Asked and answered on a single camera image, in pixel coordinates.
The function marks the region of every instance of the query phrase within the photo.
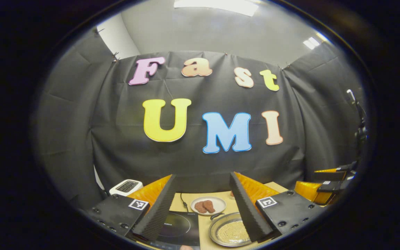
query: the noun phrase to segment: blue letter m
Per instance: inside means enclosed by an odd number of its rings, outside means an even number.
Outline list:
[[[223,120],[223,117],[217,112],[203,114],[203,120],[206,121],[208,126],[206,147],[203,148],[204,153],[216,153],[220,151],[220,148],[216,144],[216,138],[219,139],[225,151],[229,150],[234,138],[235,144],[232,146],[232,150],[248,151],[251,149],[248,135],[248,123],[249,120],[251,120],[250,114],[236,114],[229,128]]]

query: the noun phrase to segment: ceiling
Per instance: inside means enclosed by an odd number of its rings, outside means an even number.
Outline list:
[[[138,50],[135,54],[226,52],[285,67],[310,51],[303,41],[311,36],[318,39],[313,28],[279,5],[256,4],[259,8],[249,17],[214,8],[174,8],[174,0],[147,0],[120,16]],[[117,41],[131,42],[117,36]]]

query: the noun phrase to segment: ceiling light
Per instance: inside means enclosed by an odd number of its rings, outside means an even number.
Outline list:
[[[314,38],[309,38],[308,41],[310,41],[314,46],[319,46],[319,42],[316,41]]]
[[[217,8],[253,16],[259,6],[245,0],[178,0],[174,2],[174,8],[204,7]]]
[[[308,40],[304,41],[303,44],[305,44],[310,49],[314,49],[316,47]]]
[[[322,41],[328,41],[328,39],[324,36],[324,35],[322,35],[321,33],[317,33],[316,34]]]

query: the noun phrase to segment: foam letter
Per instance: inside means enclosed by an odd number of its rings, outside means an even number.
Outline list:
[[[202,116],[208,126],[206,147],[204,153],[216,153],[220,151],[217,146],[216,138],[219,139],[225,151],[231,147],[235,138],[235,144],[232,146],[234,151],[248,151],[251,149],[249,144],[248,125],[251,115],[247,113],[238,113],[232,120],[231,126],[227,127],[223,117],[217,112],[205,113]]]
[[[209,61],[204,58],[192,58],[184,62],[181,74],[184,76],[209,76],[213,70],[209,68]]]
[[[263,80],[265,81],[265,85],[269,90],[277,91],[279,90],[279,85],[274,84],[273,79],[277,79],[275,74],[271,74],[271,70],[260,71],[260,74],[263,76]]]
[[[137,61],[137,69],[135,70],[134,78],[129,81],[129,85],[145,84],[149,81],[146,77],[146,73],[149,72],[149,76],[153,76],[157,72],[157,64],[165,63],[164,57],[156,57],[149,59],[141,59]]]
[[[234,69],[236,75],[235,81],[242,87],[251,88],[254,86],[254,81],[250,78],[251,72],[245,68],[237,67]]]
[[[277,111],[265,111],[262,116],[266,120],[266,126],[268,127],[268,139],[266,139],[266,144],[275,145],[281,144],[283,138],[279,131],[279,123],[277,122],[277,117],[279,117],[279,112]]]
[[[171,130],[162,130],[160,127],[161,108],[166,102],[152,99],[143,102],[144,107],[144,133],[154,141],[171,142],[180,139],[186,131],[186,113],[191,105],[189,99],[174,99],[171,104],[175,106],[175,124]]]

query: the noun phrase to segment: meat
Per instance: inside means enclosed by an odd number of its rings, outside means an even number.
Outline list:
[[[210,201],[210,200],[203,201],[203,207],[204,207],[208,212],[211,212],[211,213],[213,213],[213,212],[216,211],[216,210],[214,209],[213,202]]]
[[[204,214],[206,212],[206,209],[203,207],[203,201],[197,202],[194,205],[194,208],[199,212]]]

